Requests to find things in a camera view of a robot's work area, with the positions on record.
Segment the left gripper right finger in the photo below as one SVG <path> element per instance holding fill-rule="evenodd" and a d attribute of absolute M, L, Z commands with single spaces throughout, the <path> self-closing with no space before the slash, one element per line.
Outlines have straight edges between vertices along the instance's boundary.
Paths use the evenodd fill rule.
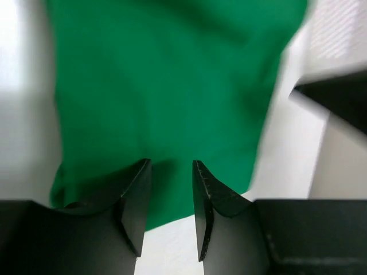
<path fill-rule="evenodd" d="M 255 204 L 193 161 L 198 260 L 205 274 L 267 274 L 270 262 Z"/>

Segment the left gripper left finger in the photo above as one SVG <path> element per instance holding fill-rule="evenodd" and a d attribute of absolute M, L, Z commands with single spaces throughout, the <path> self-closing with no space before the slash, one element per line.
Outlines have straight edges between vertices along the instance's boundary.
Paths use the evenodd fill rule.
<path fill-rule="evenodd" d="M 37 274 L 134 274 L 151 194 L 148 159 L 104 178 L 103 187 L 64 209 L 41 210 Z"/>

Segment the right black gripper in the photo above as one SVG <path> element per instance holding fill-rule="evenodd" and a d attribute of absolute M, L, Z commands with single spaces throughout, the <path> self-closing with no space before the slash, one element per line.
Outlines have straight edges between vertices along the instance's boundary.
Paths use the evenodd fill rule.
<path fill-rule="evenodd" d="M 366 134 L 366 70 L 298 84 L 294 91 Z"/>

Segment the green t shirt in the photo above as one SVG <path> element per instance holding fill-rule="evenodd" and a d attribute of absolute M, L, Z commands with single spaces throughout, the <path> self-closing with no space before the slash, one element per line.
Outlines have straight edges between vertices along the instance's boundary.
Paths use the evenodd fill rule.
<path fill-rule="evenodd" d="M 46 1 L 62 161 L 53 207 L 153 163 L 147 228 L 193 214 L 192 162 L 247 191 L 307 1 Z"/>

